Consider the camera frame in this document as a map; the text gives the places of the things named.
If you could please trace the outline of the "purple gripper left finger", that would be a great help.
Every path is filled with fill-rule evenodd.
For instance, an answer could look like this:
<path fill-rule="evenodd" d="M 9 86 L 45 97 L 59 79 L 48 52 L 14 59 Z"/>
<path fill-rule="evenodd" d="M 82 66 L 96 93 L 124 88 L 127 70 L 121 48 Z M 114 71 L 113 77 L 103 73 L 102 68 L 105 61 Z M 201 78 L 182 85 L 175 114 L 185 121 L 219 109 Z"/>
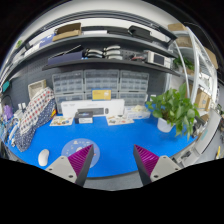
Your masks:
<path fill-rule="evenodd" d="M 89 145 L 69 157 L 60 156 L 46 171 L 66 179 L 78 186 L 83 186 L 94 156 L 94 147 Z"/>

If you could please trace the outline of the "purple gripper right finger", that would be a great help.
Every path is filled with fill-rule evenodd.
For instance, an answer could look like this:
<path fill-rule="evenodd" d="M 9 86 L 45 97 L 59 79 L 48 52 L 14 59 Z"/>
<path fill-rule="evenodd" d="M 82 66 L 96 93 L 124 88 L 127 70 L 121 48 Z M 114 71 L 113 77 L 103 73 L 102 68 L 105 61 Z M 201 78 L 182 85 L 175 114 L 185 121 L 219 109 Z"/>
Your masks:
<path fill-rule="evenodd" d="M 180 167 L 166 155 L 157 156 L 138 145 L 134 145 L 133 155 L 143 185 L 180 170 Z"/>

